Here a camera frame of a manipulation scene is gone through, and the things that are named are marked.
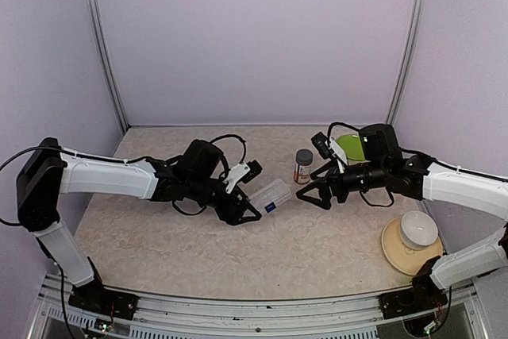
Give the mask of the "clear plastic pill organizer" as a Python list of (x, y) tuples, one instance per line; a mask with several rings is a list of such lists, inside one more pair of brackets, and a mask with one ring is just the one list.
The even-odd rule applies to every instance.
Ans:
[(276, 179), (249, 198), (259, 212), (269, 214), (291, 199), (291, 189), (281, 179)]

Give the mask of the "orange grey-capped pill bottle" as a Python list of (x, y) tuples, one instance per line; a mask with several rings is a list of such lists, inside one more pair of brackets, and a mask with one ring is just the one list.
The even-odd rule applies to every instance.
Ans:
[(306, 148), (299, 149), (294, 159), (294, 181), (303, 185), (310, 181), (314, 154)]

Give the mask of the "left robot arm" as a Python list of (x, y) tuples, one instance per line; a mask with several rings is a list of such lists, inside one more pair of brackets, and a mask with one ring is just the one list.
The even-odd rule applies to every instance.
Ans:
[(260, 220), (261, 213), (240, 188), (262, 167), (256, 160), (230, 166), (211, 141), (194, 140), (186, 151), (167, 160), (150, 156), (118, 159), (92, 156), (46, 138), (29, 149), (30, 158), (17, 176), (17, 218), (63, 270), (91, 309), (105, 310), (109, 290), (82, 253), (57, 211), (66, 194), (121, 195), (176, 204), (185, 199), (211, 208), (220, 221), (236, 226)]

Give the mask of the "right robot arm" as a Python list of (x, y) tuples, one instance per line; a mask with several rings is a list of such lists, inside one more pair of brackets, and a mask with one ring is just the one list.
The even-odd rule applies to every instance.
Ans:
[[(388, 195), (418, 201), (442, 202), (507, 219), (507, 178), (447, 164), (420, 152), (401, 148), (392, 125), (374, 124), (357, 129), (364, 162), (347, 164), (346, 155), (332, 138), (333, 123), (311, 142), (325, 165), (314, 171), (298, 199), (329, 210), (333, 201), (346, 202), (352, 192), (361, 195), (383, 188)], [(460, 251), (427, 260), (406, 292), (406, 304), (423, 310), (437, 290), (507, 266), (507, 228)]]

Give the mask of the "green plate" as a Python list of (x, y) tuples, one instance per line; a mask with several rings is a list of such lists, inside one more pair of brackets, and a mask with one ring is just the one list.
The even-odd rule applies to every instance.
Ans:
[(344, 150), (349, 161), (364, 162), (366, 160), (359, 135), (342, 135), (336, 139), (336, 142)]

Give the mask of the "white bowl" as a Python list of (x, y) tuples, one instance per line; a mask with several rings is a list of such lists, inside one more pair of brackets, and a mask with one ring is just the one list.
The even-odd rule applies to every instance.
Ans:
[(421, 211), (405, 213), (400, 221), (400, 237), (409, 248), (422, 250), (432, 245), (438, 238), (435, 221)]

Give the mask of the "beige plate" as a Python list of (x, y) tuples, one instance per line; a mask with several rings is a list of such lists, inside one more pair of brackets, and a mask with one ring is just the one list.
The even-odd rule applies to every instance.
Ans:
[(405, 275), (415, 276), (427, 260), (444, 254), (441, 239), (420, 250), (404, 244), (400, 236), (401, 218), (391, 220), (382, 231), (381, 247), (390, 265)]

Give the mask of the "front aluminium rail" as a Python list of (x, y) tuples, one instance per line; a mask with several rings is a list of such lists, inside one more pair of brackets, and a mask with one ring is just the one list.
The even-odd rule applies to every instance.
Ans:
[(381, 291), (310, 299), (206, 299), (133, 290), (138, 304), (133, 319), (114, 318), (102, 332), (95, 322), (108, 317), (62, 307), (71, 284), (47, 274), (23, 338), (67, 338), (88, 331), (103, 338), (401, 338), (410, 322), (427, 310), (385, 318)]

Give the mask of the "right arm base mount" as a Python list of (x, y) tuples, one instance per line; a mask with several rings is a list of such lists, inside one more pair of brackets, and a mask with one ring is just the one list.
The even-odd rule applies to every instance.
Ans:
[(398, 318), (446, 305), (448, 297), (428, 275), (417, 276), (411, 287), (382, 293), (379, 305), (384, 319)]

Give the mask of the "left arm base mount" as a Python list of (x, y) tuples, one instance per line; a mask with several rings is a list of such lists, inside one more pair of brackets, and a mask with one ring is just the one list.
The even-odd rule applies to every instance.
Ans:
[(132, 321), (138, 301), (137, 295), (89, 283), (81, 287), (73, 286), (68, 304), (110, 318)]

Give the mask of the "right aluminium frame post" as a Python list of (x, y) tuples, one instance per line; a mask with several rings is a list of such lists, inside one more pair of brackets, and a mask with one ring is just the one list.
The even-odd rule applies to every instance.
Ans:
[(418, 30), (423, 14), (425, 0), (413, 0), (410, 21), (406, 34), (404, 49), (402, 51), (402, 59), (399, 66), (394, 92), (387, 111), (385, 122), (393, 125), (400, 110), (403, 100), (403, 94), (406, 89), (407, 79), (410, 73), (410, 67), (414, 56), (415, 48), (418, 41)]

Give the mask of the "aluminium frame post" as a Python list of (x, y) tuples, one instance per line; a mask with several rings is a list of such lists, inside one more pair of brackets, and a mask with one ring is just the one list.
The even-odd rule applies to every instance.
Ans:
[(117, 120), (119, 129), (123, 135), (129, 130), (128, 118), (126, 117), (125, 107), (121, 100), (120, 92), (117, 87), (117, 82), (114, 77), (114, 70), (112, 67), (110, 54), (108, 52), (106, 36), (102, 27), (102, 18), (100, 13), (98, 0), (87, 0), (87, 6), (90, 15), (95, 45), (98, 51), (104, 79), (106, 81), (106, 89), (112, 102), (114, 115)]
[(402, 51), (402, 59), (399, 66), (394, 92), (387, 111), (385, 122), (393, 125), (400, 110), (403, 100), (403, 94), (406, 89), (407, 79), (410, 73), (410, 67), (414, 56), (415, 48), (418, 41), (418, 30), (423, 14), (425, 0), (413, 0), (410, 21), (406, 34), (404, 49)]

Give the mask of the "left aluminium frame post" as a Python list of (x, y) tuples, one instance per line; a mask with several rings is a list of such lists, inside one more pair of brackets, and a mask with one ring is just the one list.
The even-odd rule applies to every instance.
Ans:
[(102, 18), (100, 13), (98, 0), (87, 0), (87, 6), (90, 15), (95, 45), (98, 51), (104, 79), (106, 81), (106, 89), (112, 102), (114, 115), (117, 120), (119, 129), (123, 135), (129, 130), (128, 118), (126, 117), (125, 107), (121, 100), (120, 92), (117, 87), (117, 82), (114, 77), (114, 70), (112, 67), (110, 54), (108, 52), (106, 36), (102, 27)]

